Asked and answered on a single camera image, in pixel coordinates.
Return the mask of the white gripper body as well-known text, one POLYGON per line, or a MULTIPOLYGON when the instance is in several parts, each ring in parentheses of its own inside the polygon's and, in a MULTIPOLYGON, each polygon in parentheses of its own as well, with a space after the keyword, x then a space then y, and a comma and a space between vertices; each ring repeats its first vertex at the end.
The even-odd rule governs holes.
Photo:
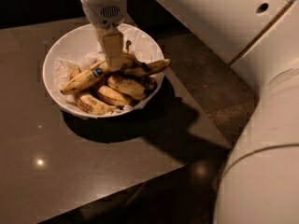
POLYGON ((99 41, 107 39, 110 35, 122 41, 123 35, 118 26, 126 17, 127 0, 80 0, 80 2, 99 41))

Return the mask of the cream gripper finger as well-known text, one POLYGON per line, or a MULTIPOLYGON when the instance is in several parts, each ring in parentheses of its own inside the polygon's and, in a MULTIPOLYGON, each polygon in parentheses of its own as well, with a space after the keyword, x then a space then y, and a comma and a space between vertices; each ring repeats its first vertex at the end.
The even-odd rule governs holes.
POLYGON ((101 42, 109 70, 111 72, 120 70, 123 52, 123 34, 118 29, 111 30, 102 37, 101 42))

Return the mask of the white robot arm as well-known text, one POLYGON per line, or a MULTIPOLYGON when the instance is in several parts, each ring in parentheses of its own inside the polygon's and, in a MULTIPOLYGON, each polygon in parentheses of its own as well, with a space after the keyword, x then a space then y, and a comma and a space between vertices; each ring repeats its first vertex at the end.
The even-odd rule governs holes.
POLYGON ((256 92, 213 224, 299 224, 299 0, 156 0, 256 92))

